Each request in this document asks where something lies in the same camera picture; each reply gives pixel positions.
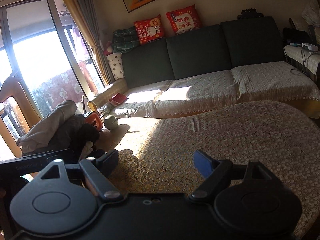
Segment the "black object on sofa back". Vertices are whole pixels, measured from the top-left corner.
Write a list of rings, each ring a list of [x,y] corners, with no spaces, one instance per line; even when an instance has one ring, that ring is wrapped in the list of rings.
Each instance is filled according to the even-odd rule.
[[[262,18],[264,15],[257,12],[255,8],[244,9],[241,14],[237,16],[237,20],[251,20],[256,18]]]

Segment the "red rabbit cushion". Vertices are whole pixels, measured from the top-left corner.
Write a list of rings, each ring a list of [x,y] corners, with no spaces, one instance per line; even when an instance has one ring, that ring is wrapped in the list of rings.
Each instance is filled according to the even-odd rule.
[[[136,21],[134,24],[141,45],[165,37],[160,15],[146,20]]]

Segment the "dark folded clothes pile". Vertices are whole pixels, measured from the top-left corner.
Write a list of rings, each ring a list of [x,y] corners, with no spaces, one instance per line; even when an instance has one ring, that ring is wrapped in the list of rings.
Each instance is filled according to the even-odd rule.
[[[92,125],[85,123],[83,114],[76,112],[57,129],[47,146],[30,152],[22,150],[22,155],[71,149],[75,154],[76,161],[80,161],[93,153],[93,145],[99,137],[100,132]]]

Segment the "yellow grey curtain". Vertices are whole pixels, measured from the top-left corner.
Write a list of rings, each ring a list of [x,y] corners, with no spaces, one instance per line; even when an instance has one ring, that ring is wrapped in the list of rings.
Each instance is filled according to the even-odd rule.
[[[101,47],[100,31],[93,0],[64,0],[80,33],[95,55],[100,76],[106,85],[114,82],[113,74]]]

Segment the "round table lace cloth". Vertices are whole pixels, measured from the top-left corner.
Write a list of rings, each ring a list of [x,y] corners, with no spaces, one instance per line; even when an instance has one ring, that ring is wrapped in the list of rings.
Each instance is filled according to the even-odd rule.
[[[125,118],[100,132],[97,148],[119,152],[110,181],[122,192],[184,192],[203,182],[193,164],[202,150],[235,164],[258,160],[301,200],[303,237],[319,216],[319,127],[275,101],[240,103],[172,119]]]

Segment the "red text cushion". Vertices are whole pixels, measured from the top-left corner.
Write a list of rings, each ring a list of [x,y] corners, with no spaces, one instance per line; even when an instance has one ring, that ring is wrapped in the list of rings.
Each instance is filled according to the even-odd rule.
[[[175,35],[197,30],[203,27],[194,4],[183,9],[167,12],[166,16]]]

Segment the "red booklet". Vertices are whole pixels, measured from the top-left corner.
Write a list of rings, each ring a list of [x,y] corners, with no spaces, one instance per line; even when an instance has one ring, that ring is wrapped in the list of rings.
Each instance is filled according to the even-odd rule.
[[[112,98],[110,98],[108,101],[111,105],[116,107],[124,103],[126,100],[127,100],[127,96],[121,93],[117,93],[114,96],[112,96]]]

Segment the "green plaid blanket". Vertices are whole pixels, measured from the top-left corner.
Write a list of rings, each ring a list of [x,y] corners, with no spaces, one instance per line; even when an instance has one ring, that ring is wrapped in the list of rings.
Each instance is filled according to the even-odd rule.
[[[135,26],[127,29],[117,29],[113,32],[112,48],[114,53],[128,53],[140,46]]]

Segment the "green sofa with lace cover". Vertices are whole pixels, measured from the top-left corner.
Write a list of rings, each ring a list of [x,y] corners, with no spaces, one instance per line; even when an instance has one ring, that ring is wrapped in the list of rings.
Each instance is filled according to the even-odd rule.
[[[270,16],[233,20],[138,46],[121,56],[124,78],[88,102],[117,118],[176,118],[271,100],[319,118],[319,88],[285,61]],[[127,100],[114,107],[117,93]]]

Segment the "white bear pattern pillow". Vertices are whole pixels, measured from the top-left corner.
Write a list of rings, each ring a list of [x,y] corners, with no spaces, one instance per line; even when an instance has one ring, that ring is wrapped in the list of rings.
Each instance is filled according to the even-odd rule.
[[[107,61],[115,80],[124,78],[121,53],[113,53],[107,56]]]

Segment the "orange tissue box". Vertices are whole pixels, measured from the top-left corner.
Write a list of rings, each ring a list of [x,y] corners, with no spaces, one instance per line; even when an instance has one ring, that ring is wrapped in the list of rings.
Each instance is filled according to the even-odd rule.
[[[103,128],[103,121],[100,118],[100,115],[96,111],[87,112],[84,114],[85,123],[88,123],[95,127],[95,129],[100,132]]]

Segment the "white printed sweatshirt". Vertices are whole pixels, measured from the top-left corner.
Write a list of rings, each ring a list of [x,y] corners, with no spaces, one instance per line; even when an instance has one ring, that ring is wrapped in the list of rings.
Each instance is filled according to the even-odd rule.
[[[76,103],[72,100],[65,100],[58,104],[49,115],[35,124],[26,135],[20,137],[16,141],[16,145],[25,152],[47,146],[57,129],[72,117],[76,110]]]

